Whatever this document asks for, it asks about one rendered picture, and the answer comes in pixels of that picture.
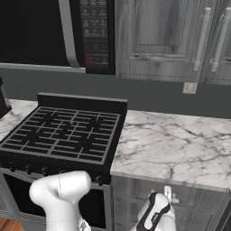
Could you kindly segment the black gas stove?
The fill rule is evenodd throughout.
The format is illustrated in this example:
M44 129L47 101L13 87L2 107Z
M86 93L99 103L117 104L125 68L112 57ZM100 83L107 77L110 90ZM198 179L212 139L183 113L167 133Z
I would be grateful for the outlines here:
M25 167L31 165L35 180L44 177L42 168L50 175L86 171L92 184L96 176L111 184L127 101L52 93L39 93L37 100L38 106L0 141L0 170L15 164L15 172L29 175Z

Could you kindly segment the grey wooden cupboard door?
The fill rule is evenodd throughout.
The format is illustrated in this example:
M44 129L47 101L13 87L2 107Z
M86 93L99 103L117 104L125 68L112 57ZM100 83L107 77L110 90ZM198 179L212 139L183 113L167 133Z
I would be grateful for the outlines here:
M217 0L200 76L201 83L231 86L231 22L226 32L217 71L215 73L210 71L211 60L214 57L221 28L221 17L227 7L231 7L231 0Z
M121 79L197 82L217 0L115 0L115 73ZM201 15L211 14L198 71Z

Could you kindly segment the black oven door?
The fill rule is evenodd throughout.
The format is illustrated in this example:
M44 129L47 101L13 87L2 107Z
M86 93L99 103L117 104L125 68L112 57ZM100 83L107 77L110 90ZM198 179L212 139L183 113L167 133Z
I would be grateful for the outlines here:
M45 231L45 213L32 203L29 188L35 175L0 170L0 217L19 220L24 231ZM92 231L114 231L111 184L91 185L91 191L79 202L80 214Z

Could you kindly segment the black countertop appliance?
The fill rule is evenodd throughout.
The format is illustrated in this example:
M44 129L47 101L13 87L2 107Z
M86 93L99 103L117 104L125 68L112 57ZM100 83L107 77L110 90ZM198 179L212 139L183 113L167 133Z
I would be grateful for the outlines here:
M12 110L9 99L6 96L5 85L0 77L0 119Z

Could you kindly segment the black microwave oven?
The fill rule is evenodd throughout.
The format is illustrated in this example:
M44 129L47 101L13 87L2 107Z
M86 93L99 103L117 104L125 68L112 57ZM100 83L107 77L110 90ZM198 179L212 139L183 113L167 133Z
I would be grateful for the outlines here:
M0 68L114 75L114 0L69 0L76 56L69 65L59 0L0 0Z

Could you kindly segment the grey wooden lower cabinet front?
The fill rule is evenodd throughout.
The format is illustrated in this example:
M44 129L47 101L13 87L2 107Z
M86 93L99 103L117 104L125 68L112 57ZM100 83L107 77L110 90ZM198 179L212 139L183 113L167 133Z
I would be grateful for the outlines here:
M153 189L164 192L164 184L113 176L115 231L128 231ZM171 185L177 231L213 231L217 212L226 193L209 189Z

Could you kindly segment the beige wall outlet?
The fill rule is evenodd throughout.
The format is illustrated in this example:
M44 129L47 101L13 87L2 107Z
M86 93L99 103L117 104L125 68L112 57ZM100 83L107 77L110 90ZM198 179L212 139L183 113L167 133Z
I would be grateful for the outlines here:
M192 82L185 82L183 85L183 94L195 94L197 92L197 83L192 83Z

